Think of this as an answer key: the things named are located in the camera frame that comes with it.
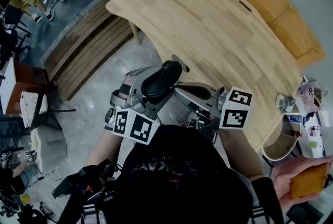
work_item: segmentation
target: forearm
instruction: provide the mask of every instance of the forearm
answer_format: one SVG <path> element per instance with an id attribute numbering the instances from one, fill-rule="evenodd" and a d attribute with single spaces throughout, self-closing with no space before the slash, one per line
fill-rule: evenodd
<path id="1" fill-rule="evenodd" d="M 122 140 L 123 137 L 104 131 L 86 160 L 85 166 L 98 165 L 105 159 L 116 163 Z"/>
<path id="2" fill-rule="evenodd" d="M 24 160 L 21 164 L 19 164 L 16 168 L 12 170 L 12 177 L 15 178 L 19 176 L 25 169 L 25 167 L 28 165 L 28 161 Z"/>
<path id="3" fill-rule="evenodd" d="M 259 156 L 242 131 L 223 131 L 219 135 L 233 169 L 249 180 L 255 180 L 263 176 Z"/>

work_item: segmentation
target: wooden chair leg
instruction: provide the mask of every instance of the wooden chair leg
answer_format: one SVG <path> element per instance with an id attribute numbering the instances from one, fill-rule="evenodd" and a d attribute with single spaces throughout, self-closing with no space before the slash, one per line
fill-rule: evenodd
<path id="1" fill-rule="evenodd" d="M 293 157 L 297 157 L 297 155 L 295 155 L 293 151 L 291 151 L 290 153 L 292 154 Z"/>
<path id="2" fill-rule="evenodd" d="M 134 24 L 133 24 L 132 22 L 130 22 L 130 21 L 129 21 L 129 23 L 130 23 L 131 29 L 132 29 L 132 31 L 133 31 L 134 38 L 135 38 L 136 42 L 137 42 L 139 45 L 141 45 L 140 36 L 139 36 L 139 34 L 138 34 L 138 32 L 137 32 L 137 26 L 134 25 Z"/>

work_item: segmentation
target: wooden table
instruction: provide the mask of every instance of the wooden table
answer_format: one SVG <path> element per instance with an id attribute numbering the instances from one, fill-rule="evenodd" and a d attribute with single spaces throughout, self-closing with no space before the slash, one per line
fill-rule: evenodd
<path id="1" fill-rule="evenodd" d="M 282 119 L 277 94 L 295 96 L 302 81 L 295 58 L 246 0 L 111 0 L 106 8 L 145 32 L 163 61 L 177 55 L 190 70 L 183 81 L 252 90 L 244 133 L 256 150 Z"/>

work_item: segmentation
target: concrete floor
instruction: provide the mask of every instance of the concrete floor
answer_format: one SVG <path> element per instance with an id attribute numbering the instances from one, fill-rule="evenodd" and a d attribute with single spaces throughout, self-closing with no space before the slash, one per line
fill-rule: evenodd
<path id="1" fill-rule="evenodd" d="M 49 22 L 43 13 L 42 21 L 37 24 L 31 18 L 29 19 L 26 14 L 23 14 L 21 21 L 26 23 L 28 30 L 32 36 L 27 43 L 31 45 L 32 49 L 30 54 L 22 57 L 22 61 L 36 66 L 42 66 L 41 58 L 52 45 L 53 41 L 57 38 L 60 32 L 74 19 L 81 18 L 82 11 L 93 3 L 95 0 L 65 0 L 58 1 L 54 6 L 55 17 L 52 22 Z M 53 0 L 48 3 L 48 8 L 52 7 Z"/>

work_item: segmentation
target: table leg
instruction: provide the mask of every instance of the table leg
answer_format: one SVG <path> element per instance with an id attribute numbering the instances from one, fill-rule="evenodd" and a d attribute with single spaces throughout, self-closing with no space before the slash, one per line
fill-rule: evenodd
<path id="1" fill-rule="evenodd" d="M 132 22 L 130 22 L 130 21 L 129 21 L 129 23 L 130 23 L 131 29 L 132 29 L 132 31 L 133 31 L 134 38 L 135 38 L 136 42 L 137 42 L 139 45 L 141 45 L 140 36 L 139 36 L 139 34 L 138 34 L 138 32 L 137 32 L 137 26 L 134 25 L 134 24 L 133 24 Z"/>
<path id="2" fill-rule="evenodd" d="M 266 158 L 266 156 L 262 155 L 262 159 L 266 161 L 266 163 L 271 167 L 274 168 L 274 166 L 271 164 L 271 162 Z"/>
<path id="3" fill-rule="evenodd" d="M 297 143 L 296 143 L 296 147 L 297 147 L 298 153 L 299 153 L 300 155 L 303 155 L 303 151 L 302 151 L 302 148 L 301 148 L 301 145 L 300 145 L 299 141 L 297 141 Z"/>

